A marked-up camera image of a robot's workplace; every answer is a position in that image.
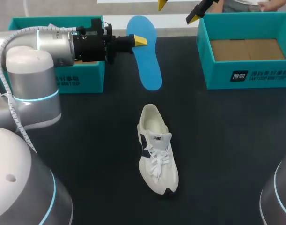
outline teal cardboard box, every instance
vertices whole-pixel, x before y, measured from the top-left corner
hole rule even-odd
[[[8,30],[18,30],[32,26],[48,26],[50,23],[57,27],[90,27],[91,19],[97,17],[100,18],[100,16],[16,17],[12,19]],[[59,92],[103,92],[104,67],[105,62],[101,61],[56,68],[56,79],[59,86]]]
[[[286,12],[206,14],[197,47],[208,89],[286,87]]]

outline gray floor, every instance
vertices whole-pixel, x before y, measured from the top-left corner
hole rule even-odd
[[[196,2],[170,2],[161,12],[157,3],[120,3],[97,4],[97,0],[27,0],[30,16],[49,15],[145,15],[145,14],[181,14],[189,13]],[[10,19],[24,16],[23,0],[0,0],[0,31],[6,30]],[[115,30],[115,35],[125,31]],[[158,35],[191,36],[196,35],[197,28],[158,29]]]

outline white shoelace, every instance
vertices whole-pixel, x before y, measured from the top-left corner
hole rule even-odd
[[[148,150],[150,155],[153,157],[151,164],[155,163],[155,166],[150,169],[149,174],[157,177],[158,180],[161,174],[161,165],[170,162],[169,147],[167,147],[166,150],[160,150],[153,148],[153,146],[149,144],[144,149]]]

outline new balance sneaker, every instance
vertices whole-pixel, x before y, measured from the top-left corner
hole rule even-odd
[[[156,193],[175,192],[178,187],[178,171],[171,148],[172,134],[168,132],[155,105],[143,108],[138,124],[142,157],[139,170],[144,181]]]

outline blue insole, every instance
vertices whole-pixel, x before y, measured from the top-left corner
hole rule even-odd
[[[161,87],[161,70],[157,62],[155,44],[157,32],[153,24],[144,16],[137,15],[127,24],[127,35],[134,34],[147,39],[146,46],[133,47],[137,61],[139,77],[147,90],[158,90]]]

